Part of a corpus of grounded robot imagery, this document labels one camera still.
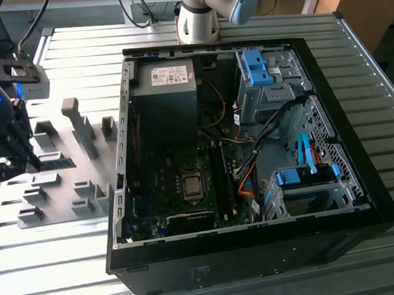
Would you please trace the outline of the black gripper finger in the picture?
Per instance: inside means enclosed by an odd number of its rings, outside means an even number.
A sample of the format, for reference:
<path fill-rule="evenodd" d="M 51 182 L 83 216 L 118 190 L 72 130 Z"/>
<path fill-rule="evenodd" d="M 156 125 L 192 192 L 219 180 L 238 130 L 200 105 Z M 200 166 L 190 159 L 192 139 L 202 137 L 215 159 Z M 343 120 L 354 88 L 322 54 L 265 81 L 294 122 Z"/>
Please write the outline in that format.
<path fill-rule="evenodd" d="M 40 160 L 34 154 L 33 147 L 30 144 L 33 132 L 27 114 L 26 103 L 20 98 L 15 98 L 12 104 L 15 130 L 20 139 L 21 147 L 23 147 L 23 158 L 29 164 L 26 170 L 31 173 L 38 173 L 41 171 Z"/>
<path fill-rule="evenodd" d="M 13 157 L 13 162 L 11 162 L 10 165 L 0 162 L 0 182 L 5 182 L 18 175 L 24 174 L 28 161 L 29 156 L 24 155 L 22 157 Z"/>

